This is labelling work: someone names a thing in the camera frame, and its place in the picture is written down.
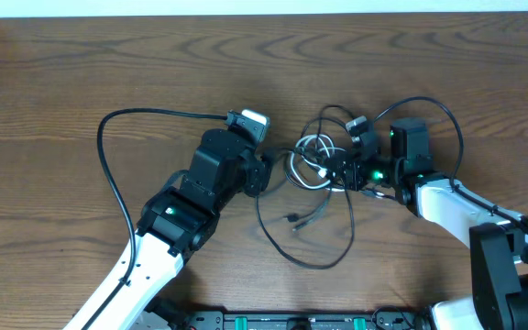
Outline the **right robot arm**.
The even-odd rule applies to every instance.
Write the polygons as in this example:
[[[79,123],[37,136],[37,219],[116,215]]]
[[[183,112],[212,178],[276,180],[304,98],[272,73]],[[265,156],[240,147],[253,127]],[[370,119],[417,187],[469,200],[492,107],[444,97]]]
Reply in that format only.
[[[388,157],[372,123],[346,123],[353,148],[333,162],[332,175],[361,191],[377,184],[395,191],[399,204],[441,226],[470,250],[471,296],[438,302],[416,320],[418,329],[528,329],[528,215],[499,207],[433,165],[420,118],[390,125]]]

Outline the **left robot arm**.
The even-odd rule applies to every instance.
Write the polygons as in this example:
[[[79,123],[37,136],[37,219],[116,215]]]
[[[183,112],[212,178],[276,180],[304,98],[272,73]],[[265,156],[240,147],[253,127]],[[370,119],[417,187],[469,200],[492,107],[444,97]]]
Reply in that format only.
[[[263,128],[211,129],[203,134],[178,188],[168,186],[144,206],[127,247],[70,329],[128,329],[150,301],[213,235],[237,194],[255,197],[270,180],[271,159],[258,158]]]

